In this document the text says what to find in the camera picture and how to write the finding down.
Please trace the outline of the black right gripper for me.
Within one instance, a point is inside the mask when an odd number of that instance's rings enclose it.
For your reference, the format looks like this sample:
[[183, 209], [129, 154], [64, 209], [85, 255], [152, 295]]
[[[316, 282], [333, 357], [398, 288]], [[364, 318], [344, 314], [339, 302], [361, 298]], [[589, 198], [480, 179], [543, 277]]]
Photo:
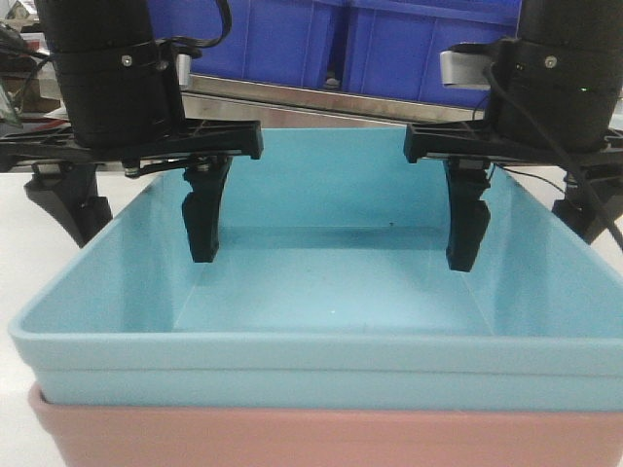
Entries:
[[[611, 220], [622, 216], [622, 133], [609, 126], [622, 88], [619, 49], [581, 50], [502, 38], [460, 43], [448, 50], [486, 54], [490, 97], [480, 120], [409, 124], [404, 155], [444, 162], [450, 208], [446, 247], [449, 268], [471, 271], [491, 220], [483, 193], [491, 186], [490, 162], [576, 163]], [[570, 172], [552, 212], [587, 244], [605, 231]]]

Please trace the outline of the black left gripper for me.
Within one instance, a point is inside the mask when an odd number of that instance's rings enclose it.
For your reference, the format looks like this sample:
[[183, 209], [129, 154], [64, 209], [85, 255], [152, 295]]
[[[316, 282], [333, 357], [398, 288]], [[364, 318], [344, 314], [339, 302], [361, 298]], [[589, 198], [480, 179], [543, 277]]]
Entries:
[[107, 197], [98, 193], [97, 165], [119, 162], [130, 177], [187, 168], [191, 192], [182, 216], [195, 263], [212, 263], [219, 249], [220, 207], [233, 156], [261, 157], [257, 121], [186, 117], [175, 59], [194, 47], [147, 41], [80, 53], [52, 52], [70, 125], [9, 134], [1, 139], [1, 169], [31, 165], [26, 196], [52, 216], [79, 247], [111, 220]]

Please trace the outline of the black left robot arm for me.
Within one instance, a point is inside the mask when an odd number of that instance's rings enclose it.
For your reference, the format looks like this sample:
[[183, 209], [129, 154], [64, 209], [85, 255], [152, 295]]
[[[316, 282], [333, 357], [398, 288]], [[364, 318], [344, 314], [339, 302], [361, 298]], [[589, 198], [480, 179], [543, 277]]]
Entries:
[[36, 10], [68, 113], [64, 127], [6, 135], [1, 168], [31, 169], [27, 197], [87, 244], [111, 220], [96, 171], [117, 162], [127, 178], [179, 169], [191, 186], [182, 216], [192, 258], [213, 261], [225, 182], [236, 156], [259, 159], [257, 121], [186, 116], [176, 60], [217, 40], [158, 39], [143, 1], [39, 1]]

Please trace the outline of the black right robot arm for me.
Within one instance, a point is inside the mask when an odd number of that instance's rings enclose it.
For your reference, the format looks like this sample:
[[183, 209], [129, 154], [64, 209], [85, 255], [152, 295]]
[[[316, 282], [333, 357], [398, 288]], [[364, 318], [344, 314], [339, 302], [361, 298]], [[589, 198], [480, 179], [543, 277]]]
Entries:
[[565, 190], [553, 211], [585, 241], [609, 232], [622, 213], [622, 134], [609, 125], [622, 89], [618, 1], [526, 1], [517, 34], [461, 43], [449, 55], [462, 78], [490, 87], [480, 120], [410, 124], [408, 162], [443, 161], [449, 192], [446, 249], [453, 270], [472, 269], [491, 215], [482, 195], [491, 165], [553, 165]]

